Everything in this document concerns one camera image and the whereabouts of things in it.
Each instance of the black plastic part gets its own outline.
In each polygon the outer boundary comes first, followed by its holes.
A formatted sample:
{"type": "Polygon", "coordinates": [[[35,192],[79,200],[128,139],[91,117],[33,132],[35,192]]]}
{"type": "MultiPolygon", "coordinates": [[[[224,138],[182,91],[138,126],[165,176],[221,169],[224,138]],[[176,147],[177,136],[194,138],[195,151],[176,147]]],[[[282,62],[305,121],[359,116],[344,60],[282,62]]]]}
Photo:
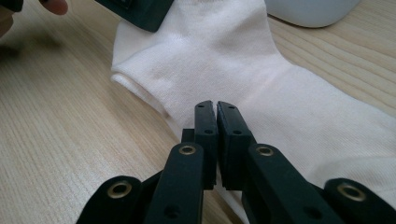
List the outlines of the black plastic part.
{"type": "Polygon", "coordinates": [[[0,0],[0,6],[6,7],[11,11],[22,11],[23,0],[0,0]]]}
{"type": "Polygon", "coordinates": [[[133,25],[156,32],[173,0],[95,0],[133,25]]]}
{"type": "Polygon", "coordinates": [[[139,195],[142,191],[141,182],[129,176],[117,176],[107,180],[85,205],[77,224],[117,223],[127,224],[142,216],[139,207],[139,195]]]}
{"type": "Polygon", "coordinates": [[[344,223],[277,148],[252,145],[247,170],[251,179],[245,197],[261,197],[271,213],[271,223],[344,223]]]}
{"type": "Polygon", "coordinates": [[[194,143],[205,151],[204,189],[213,189],[216,185],[219,131],[211,101],[201,102],[195,106],[194,126],[194,143]]]}
{"type": "Polygon", "coordinates": [[[356,181],[344,178],[329,180],[323,197],[346,223],[396,223],[395,210],[356,181]]]}
{"type": "Polygon", "coordinates": [[[255,142],[238,108],[218,103],[219,167],[223,187],[242,190],[245,182],[245,156],[255,142]]]}
{"type": "Polygon", "coordinates": [[[204,150],[194,143],[169,154],[144,223],[201,223],[204,150]]]}

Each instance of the wood grain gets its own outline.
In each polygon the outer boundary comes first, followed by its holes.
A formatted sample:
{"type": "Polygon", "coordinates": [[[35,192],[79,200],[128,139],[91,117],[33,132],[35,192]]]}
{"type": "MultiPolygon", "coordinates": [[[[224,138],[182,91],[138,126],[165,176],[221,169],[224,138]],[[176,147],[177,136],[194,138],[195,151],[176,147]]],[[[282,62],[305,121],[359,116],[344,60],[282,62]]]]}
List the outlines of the wood grain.
{"type": "MultiPolygon", "coordinates": [[[[112,83],[120,20],[91,0],[63,17],[25,1],[0,39],[0,223],[74,223],[116,175],[161,170],[177,138],[163,119],[112,83]]],[[[396,3],[362,1],[323,29],[269,19],[280,52],[396,116],[396,3]]],[[[239,223],[216,192],[204,223],[239,223]]]]}

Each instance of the light wood surface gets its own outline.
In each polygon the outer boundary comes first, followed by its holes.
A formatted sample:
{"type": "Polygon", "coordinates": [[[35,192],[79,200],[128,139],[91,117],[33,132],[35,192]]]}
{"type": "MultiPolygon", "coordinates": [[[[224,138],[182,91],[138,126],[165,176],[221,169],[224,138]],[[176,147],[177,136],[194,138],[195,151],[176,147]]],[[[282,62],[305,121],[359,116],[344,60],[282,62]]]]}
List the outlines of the light wood surface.
{"type": "MultiPolygon", "coordinates": [[[[119,18],[92,0],[69,5],[57,17],[25,1],[0,39],[0,223],[74,223],[104,181],[145,180],[177,143],[153,109],[109,79],[119,18]]],[[[395,12],[393,0],[363,0],[323,29],[269,21],[287,59],[396,117],[395,12]]],[[[204,223],[239,222],[205,193],[204,223]]]]}

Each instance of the white sock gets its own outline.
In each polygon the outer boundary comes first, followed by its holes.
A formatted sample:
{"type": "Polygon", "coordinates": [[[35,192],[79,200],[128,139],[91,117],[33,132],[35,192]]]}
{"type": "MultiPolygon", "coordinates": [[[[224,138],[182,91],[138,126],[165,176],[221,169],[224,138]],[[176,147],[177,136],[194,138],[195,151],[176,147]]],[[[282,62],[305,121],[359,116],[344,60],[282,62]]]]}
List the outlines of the white sock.
{"type": "Polygon", "coordinates": [[[155,34],[123,21],[113,71],[177,136],[193,127],[196,104],[224,101],[309,182],[354,179],[396,207],[396,119],[287,62],[262,0],[176,0],[155,34]]]}

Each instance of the screw hole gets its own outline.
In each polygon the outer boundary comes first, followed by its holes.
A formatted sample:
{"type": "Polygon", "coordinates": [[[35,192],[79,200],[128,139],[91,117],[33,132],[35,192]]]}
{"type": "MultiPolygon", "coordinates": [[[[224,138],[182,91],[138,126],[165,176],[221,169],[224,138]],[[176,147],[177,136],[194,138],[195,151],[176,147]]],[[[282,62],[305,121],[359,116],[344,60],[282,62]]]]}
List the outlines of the screw hole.
{"type": "Polygon", "coordinates": [[[313,219],[321,219],[322,218],[322,214],[321,212],[314,207],[304,207],[304,212],[313,219]]]}
{"type": "Polygon", "coordinates": [[[113,184],[108,190],[107,195],[112,199],[123,198],[132,190],[132,185],[125,180],[113,184]]]}
{"type": "Polygon", "coordinates": [[[262,156],[272,156],[274,155],[274,151],[269,147],[258,147],[256,148],[257,152],[259,152],[262,156]]]}
{"type": "Polygon", "coordinates": [[[366,200],[366,194],[360,189],[355,188],[352,185],[348,185],[346,183],[340,184],[337,187],[338,192],[340,192],[344,197],[355,201],[355,202],[363,202],[366,200]]]}
{"type": "Polygon", "coordinates": [[[184,146],[178,150],[179,153],[186,155],[186,156],[194,154],[195,151],[196,151],[195,147],[192,147],[192,146],[184,146]]]}
{"type": "Polygon", "coordinates": [[[170,219],[175,219],[178,218],[178,216],[180,215],[180,208],[177,205],[168,205],[165,207],[163,213],[166,217],[170,219]]]}

